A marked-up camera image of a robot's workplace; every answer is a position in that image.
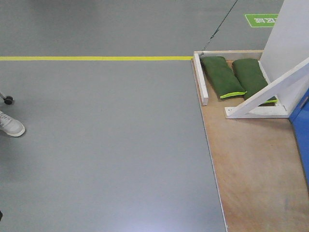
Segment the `yellow trim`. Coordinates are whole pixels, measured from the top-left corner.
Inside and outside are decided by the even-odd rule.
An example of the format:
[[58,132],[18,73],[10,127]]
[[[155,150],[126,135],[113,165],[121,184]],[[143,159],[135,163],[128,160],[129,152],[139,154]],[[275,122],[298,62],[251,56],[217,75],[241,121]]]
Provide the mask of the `yellow trim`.
[[31,61],[31,60],[58,60],[58,61],[160,61],[160,60],[191,60],[193,57],[171,56],[171,57],[0,57],[0,61]]
[[232,93],[227,93],[224,95],[220,96],[220,99],[224,99],[224,98],[229,98],[229,97],[234,97],[234,96],[241,96],[241,95],[245,95],[247,92],[232,92]]
[[275,100],[268,100],[266,102],[264,102],[263,104],[267,104],[267,103],[277,103],[278,102],[278,99],[275,99]]

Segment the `green sandbag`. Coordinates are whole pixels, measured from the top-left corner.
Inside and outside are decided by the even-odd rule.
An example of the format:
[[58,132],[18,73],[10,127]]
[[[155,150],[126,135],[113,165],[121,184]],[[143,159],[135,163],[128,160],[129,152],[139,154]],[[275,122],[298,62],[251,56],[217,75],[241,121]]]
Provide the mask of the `green sandbag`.
[[[233,62],[233,69],[240,84],[247,90],[247,93],[244,95],[245,100],[268,85],[263,77],[257,59],[247,58],[235,60]],[[277,101],[275,97],[272,97],[265,103]]]
[[224,57],[203,57],[200,60],[215,92],[221,99],[246,93]]

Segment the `wooden platform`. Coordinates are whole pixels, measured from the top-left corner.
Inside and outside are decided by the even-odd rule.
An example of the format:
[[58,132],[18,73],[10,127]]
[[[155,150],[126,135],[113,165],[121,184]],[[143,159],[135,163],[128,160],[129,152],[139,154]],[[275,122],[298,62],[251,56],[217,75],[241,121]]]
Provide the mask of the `wooden platform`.
[[229,232],[308,232],[309,195],[288,119],[225,119],[221,100],[206,82],[202,106]]

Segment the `green floor sign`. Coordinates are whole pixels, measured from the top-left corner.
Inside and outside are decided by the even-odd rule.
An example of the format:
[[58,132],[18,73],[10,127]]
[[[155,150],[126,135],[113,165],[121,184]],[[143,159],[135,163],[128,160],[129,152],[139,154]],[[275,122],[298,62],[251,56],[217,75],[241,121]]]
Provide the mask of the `green floor sign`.
[[245,17],[252,28],[272,28],[278,14],[245,14]]

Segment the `caster wheel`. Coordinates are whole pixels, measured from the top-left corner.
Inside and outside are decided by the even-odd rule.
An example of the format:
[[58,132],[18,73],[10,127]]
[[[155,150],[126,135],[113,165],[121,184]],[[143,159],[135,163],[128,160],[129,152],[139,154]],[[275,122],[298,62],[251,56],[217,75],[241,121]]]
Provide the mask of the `caster wheel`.
[[13,98],[11,96],[6,96],[4,99],[4,103],[7,105],[11,105],[13,103]]

